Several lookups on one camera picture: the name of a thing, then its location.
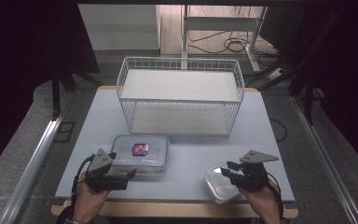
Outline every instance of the white wall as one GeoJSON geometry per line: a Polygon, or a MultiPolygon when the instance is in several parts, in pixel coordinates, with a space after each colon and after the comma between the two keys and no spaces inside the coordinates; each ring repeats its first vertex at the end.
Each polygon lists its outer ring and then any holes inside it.
{"type": "Polygon", "coordinates": [[[78,6],[94,50],[159,49],[159,6],[78,6]]]}

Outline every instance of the clear plastic food container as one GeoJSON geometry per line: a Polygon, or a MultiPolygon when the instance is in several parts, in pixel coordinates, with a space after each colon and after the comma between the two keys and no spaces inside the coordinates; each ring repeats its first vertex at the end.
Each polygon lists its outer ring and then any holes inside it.
{"type": "Polygon", "coordinates": [[[222,175],[220,167],[228,169],[225,162],[209,169],[206,172],[205,181],[208,192],[213,198],[213,202],[224,204],[238,199],[241,193],[235,185],[231,184],[229,178],[222,175]]]}
{"type": "Polygon", "coordinates": [[[111,152],[116,152],[117,172],[137,169],[136,174],[160,174],[167,165],[170,141],[160,135],[118,135],[111,152]]]}

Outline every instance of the person's hand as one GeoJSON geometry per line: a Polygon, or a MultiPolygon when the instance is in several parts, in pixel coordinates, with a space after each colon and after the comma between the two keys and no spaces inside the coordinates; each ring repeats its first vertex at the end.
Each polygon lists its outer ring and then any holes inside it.
{"type": "Polygon", "coordinates": [[[80,182],[77,184],[77,199],[73,220],[89,223],[103,208],[103,204],[105,203],[110,190],[103,190],[96,193],[84,182],[84,172],[80,175],[79,179],[80,182]]]}
{"type": "MultiPolygon", "coordinates": [[[[273,181],[270,180],[269,183],[273,188],[279,191],[278,186],[273,181]]],[[[238,190],[245,195],[253,210],[265,223],[281,223],[278,202],[276,201],[274,194],[267,187],[256,192],[251,192],[242,188],[238,188],[238,190]]]]}

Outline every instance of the white metal stand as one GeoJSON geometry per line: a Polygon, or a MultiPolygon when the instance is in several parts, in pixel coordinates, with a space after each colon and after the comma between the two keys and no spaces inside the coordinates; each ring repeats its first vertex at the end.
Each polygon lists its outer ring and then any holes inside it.
{"type": "Polygon", "coordinates": [[[187,34],[189,30],[198,31],[247,31],[253,32],[252,39],[246,45],[246,53],[255,73],[259,73],[260,67],[254,55],[255,41],[260,31],[261,23],[266,13],[266,7],[263,7],[257,18],[224,18],[224,17],[189,17],[188,5],[185,5],[185,14],[183,17],[183,40],[182,40],[182,58],[187,58],[187,34]]]}

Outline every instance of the person's right hand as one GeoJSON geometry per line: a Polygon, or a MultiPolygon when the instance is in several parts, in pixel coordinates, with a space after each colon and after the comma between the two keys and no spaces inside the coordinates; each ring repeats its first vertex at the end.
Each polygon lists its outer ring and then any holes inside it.
{"type": "MultiPolygon", "coordinates": [[[[273,181],[270,180],[269,183],[279,192],[278,186],[273,181]]],[[[238,190],[245,195],[253,210],[266,224],[281,223],[278,202],[276,201],[274,194],[267,187],[256,192],[251,192],[242,188],[238,188],[238,190]]]]}

